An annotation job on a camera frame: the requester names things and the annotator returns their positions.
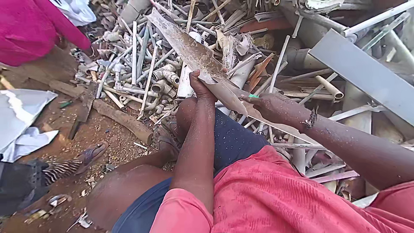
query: pipe scrap pile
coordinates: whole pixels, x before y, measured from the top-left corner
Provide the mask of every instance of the pipe scrap pile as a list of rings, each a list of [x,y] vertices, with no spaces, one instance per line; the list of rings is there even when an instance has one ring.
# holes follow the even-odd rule
[[[408,105],[414,97],[414,1],[92,3],[107,11],[98,13],[106,30],[95,42],[101,59],[85,60],[76,80],[99,83],[96,98],[106,96],[120,109],[140,103],[137,120],[159,123],[174,115],[181,100],[194,96],[188,74],[199,68],[218,109],[264,135],[299,172],[349,200],[375,191],[297,129],[229,100],[278,92],[334,121],[408,149],[414,144]]]

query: beige pipe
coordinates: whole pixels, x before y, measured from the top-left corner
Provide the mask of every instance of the beige pipe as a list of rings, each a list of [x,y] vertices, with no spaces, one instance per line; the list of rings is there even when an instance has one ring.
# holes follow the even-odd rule
[[[167,79],[168,82],[170,82],[175,88],[178,88],[178,84],[180,83],[180,77],[175,73],[176,68],[171,65],[167,64],[158,70],[155,70],[153,72],[153,75],[157,80],[160,79]]]
[[[339,91],[338,88],[336,88],[334,85],[332,85],[332,83],[328,82],[322,76],[317,75],[315,76],[315,78],[326,88],[326,90],[329,91],[329,93],[331,93],[335,97],[336,100],[339,100],[342,97],[344,97],[344,94],[341,91]]]
[[[170,87],[165,79],[158,80],[151,87],[151,90],[156,93],[164,93],[171,98],[174,98],[177,95],[177,92]]]
[[[115,95],[113,95],[112,94],[112,92],[110,92],[110,91],[108,91],[108,90],[103,90],[105,93],[106,93],[106,95],[112,100],[112,101],[114,101],[115,102],[115,104],[120,108],[120,109],[122,109],[122,108],[124,108],[125,106],[118,100],[118,98],[115,96]]]

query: pipe fitting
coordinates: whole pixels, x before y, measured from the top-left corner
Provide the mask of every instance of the pipe fitting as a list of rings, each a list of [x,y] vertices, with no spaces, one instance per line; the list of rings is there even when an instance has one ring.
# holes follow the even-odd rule
[[[178,84],[180,83],[180,77],[175,73],[176,68],[171,65],[167,64],[158,70],[155,70],[152,74],[157,79],[167,79],[175,88],[178,88]]]
[[[171,98],[177,95],[177,92],[174,91],[174,89],[168,85],[165,79],[158,80],[156,83],[154,83],[151,87],[151,90],[155,93],[164,93],[170,96]]]
[[[156,97],[154,102],[152,102],[149,106],[144,108],[144,111],[153,110],[157,105],[161,97]]]

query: foot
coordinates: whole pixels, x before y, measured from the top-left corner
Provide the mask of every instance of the foot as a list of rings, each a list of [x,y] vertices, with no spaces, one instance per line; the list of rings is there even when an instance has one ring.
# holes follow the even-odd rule
[[[103,153],[108,149],[108,143],[105,141],[92,144],[86,148],[77,158],[82,161],[76,174],[81,174],[86,171]]]
[[[184,143],[184,141],[181,141],[181,138],[178,136],[178,133],[176,131],[177,128],[177,118],[175,116],[167,116],[161,120],[161,124],[164,128],[166,128],[170,133],[174,135],[174,137],[177,139],[180,145]]]
[[[163,127],[159,127],[154,131],[152,140],[155,141],[155,145],[158,150],[167,150],[171,155],[171,161],[178,159],[178,153],[180,152],[174,139],[170,133]]]

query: magenta garment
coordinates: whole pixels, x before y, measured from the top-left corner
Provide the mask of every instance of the magenta garment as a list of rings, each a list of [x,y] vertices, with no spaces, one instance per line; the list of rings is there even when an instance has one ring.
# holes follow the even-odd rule
[[[381,191],[361,209],[301,177],[271,146],[214,178],[214,209],[184,189],[167,192],[151,233],[409,233],[414,182]]]
[[[58,33],[82,50],[91,46],[49,0],[0,0],[0,62],[19,66],[54,47]]]

